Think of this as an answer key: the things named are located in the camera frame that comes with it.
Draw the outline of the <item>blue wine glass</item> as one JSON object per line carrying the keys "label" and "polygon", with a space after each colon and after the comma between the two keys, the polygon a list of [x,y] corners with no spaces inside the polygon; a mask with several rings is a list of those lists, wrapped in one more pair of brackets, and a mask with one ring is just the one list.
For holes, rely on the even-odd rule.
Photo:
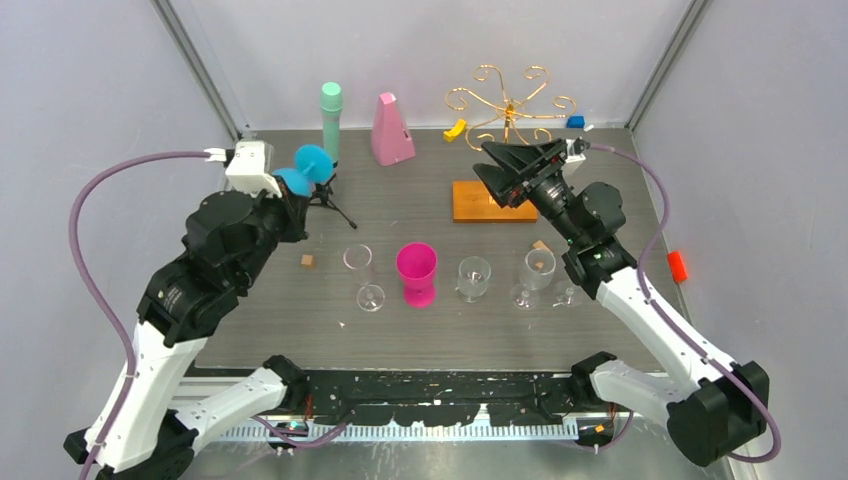
{"label": "blue wine glass", "polygon": [[315,187],[329,181],[334,174],[332,157],[314,144],[299,147],[293,162],[292,167],[276,169],[271,175],[299,197],[310,198]]}

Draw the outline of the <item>clear wine glass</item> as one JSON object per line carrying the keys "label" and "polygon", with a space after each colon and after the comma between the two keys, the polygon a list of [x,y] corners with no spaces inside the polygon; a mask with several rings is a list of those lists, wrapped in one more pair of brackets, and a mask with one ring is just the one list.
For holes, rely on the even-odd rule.
{"label": "clear wine glass", "polygon": [[587,302],[584,290],[570,280],[562,280],[554,286],[553,307],[575,307]]}
{"label": "clear wine glass", "polygon": [[550,250],[530,250],[519,267],[519,283],[511,289],[512,304],[523,310],[536,308],[540,292],[550,285],[555,269],[556,257]]}

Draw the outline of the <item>clear ribbed tumbler glass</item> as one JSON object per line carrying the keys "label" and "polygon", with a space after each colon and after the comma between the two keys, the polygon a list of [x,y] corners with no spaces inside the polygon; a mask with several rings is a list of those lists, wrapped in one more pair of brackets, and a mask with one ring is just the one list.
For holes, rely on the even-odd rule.
{"label": "clear ribbed tumbler glass", "polygon": [[458,266],[457,291],[467,303],[480,300],[488,290],[491,266],[479,256],[463,259]]}

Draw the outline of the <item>clear flute glass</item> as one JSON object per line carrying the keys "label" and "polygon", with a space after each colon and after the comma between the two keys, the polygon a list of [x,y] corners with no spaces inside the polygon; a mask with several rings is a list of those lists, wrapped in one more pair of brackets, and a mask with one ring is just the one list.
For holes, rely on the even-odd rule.
{"label": "clear flute glass", "polygon": [[379,311],[385,303],[385,292],[375,280],[373,260],[373,252],[365,244],[348,247],[343,254],[343,262],[357,286],[357,305],[370,313]]}

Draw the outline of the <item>pink wine glass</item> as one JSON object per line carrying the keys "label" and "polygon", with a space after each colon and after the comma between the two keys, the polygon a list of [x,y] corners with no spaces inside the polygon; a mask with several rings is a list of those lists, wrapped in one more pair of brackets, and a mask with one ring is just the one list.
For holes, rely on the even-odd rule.
{"label": "pink wine glass", "polygon": [[403,298],[413,308],[427,308],[436,298],[438,256],[423,242],[403,246],[396,255],[396,269],[403,284]]}

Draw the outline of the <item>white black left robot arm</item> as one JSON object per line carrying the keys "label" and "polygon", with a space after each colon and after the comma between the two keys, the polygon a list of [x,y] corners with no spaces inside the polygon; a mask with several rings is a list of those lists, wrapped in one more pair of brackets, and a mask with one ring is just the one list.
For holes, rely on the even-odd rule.
{"label": "white black left robot arm", "polygon": [[93,461],[101,479],[176,479],[206,445],[249,417],[305,405],[307,376],[281,355],[220,393],[183,407],[172,400],[277,246],[306,237],[307,209],[291,193],[230,190],[201,202],[187,218],[183,252],[152,275],[142,295],[130,377],[116,384],[90,427],[65,439],[74,461]]}

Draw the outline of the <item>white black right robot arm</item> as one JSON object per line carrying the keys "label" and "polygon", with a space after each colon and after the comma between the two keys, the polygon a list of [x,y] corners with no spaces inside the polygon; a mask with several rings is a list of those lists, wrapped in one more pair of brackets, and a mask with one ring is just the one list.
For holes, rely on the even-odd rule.
{"label": "white black right robot arm", "polygon": [[574,403],[596,410],[613,403],[662,426],[678,451],[705,467],[737,458],[739,449],[762,434],[772,445],[758,456],[780,452],[782,438],[769,412],[770,379],[756,362],[739,363],[704,338],[650,283],[642,258],[617,239],[625,224],[617,188],[594,182],[575,191],[566,180],[572,159],[591,144],[556,139],[540,144],[484,141],[488,161],[474,166],[496,204],[533,205],[563,237],[562,260],[571,281],[614,314],[665,370],[656,377],[600,352],[571,369]]}

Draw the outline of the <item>black mini tripod stand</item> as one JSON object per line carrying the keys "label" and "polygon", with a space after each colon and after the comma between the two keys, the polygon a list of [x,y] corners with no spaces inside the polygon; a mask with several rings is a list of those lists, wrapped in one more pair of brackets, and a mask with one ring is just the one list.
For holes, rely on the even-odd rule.
{"label": "black mini tripod stand", "polygon": [[314,190],[310,197],[310,205],[316,207],[326,208],[332,211],[337,212],[346,222],[347,224],[354,230],[358,228],[358,225],[351,220],[333,201],[332,195],[334,190],[332,188],[332,182],[337,178],[336,174],[333,174],[329,180],[324,183],[315,184]]}

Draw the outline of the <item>small wooden cube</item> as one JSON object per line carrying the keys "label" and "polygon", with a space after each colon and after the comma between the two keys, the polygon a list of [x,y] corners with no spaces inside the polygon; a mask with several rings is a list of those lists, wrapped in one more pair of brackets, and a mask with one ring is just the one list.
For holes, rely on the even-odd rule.
{"label": "small wooden cube", "polygon": [[315,258],[313,255],[305,254],[301,257],[300,264],[305,268],[314,268],[315,267]]}

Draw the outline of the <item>yellow toy block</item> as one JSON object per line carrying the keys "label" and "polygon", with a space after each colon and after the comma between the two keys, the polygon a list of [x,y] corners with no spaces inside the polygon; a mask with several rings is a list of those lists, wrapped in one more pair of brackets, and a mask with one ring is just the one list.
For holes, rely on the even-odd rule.
{"label": "yellow toy block", "polygon": [[442,132],[442,138],[445,142],[452,143],[464,134],[466,128],[467,122],[460,118],[450,129]]}

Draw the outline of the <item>blue cube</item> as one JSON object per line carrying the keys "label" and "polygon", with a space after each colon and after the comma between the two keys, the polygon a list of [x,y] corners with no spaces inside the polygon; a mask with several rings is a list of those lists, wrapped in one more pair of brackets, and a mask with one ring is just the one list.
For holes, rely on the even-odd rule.
{"label": "blue cube", "polygon": [[569,129],[584,129],[586,127],[585,117],[582,115],[570,116],[566,121],[566,127]]}

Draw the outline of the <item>pink metronome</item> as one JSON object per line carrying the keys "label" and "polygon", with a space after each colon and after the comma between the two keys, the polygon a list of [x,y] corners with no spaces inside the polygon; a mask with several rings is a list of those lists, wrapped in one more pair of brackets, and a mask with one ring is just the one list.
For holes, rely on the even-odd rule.
{"label": "pink metronome", "polygon": [[410,131],[400,113],[396,96],[379,95],[371,129],[371,148],[378,165],[387,167],[416,155]]}

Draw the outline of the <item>mint green microphone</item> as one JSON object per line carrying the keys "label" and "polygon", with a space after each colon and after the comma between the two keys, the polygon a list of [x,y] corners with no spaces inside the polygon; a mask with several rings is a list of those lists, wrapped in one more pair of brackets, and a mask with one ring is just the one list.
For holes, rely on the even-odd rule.
{"label": "mint green microphone", "polygon": [[325,82],[321,87],[323,149],[334,166],[339,162],[340,117],[343,109],[343,92],[336,82]]}

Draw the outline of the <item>red block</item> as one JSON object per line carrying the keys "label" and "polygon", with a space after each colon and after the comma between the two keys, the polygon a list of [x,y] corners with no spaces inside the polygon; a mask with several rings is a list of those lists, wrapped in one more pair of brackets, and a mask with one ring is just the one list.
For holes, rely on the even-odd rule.
{"label": "red block", "polygon": [[681,284],[688,279],[688,270],[680,251],[675,250],[669,252],[667,255],[667,262],[672,279],[676,284]]}

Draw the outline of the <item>black base bar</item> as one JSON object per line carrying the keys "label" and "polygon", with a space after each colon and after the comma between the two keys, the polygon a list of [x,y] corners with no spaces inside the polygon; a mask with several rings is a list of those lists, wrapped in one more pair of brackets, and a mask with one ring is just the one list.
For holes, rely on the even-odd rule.
{"label": "black base bar", "polygon": [[324,425],[466,426],[484,414],[492,426],[547,426],[621,407],[581,398],[570,375],[510,371],[308,370],[279,410]]}

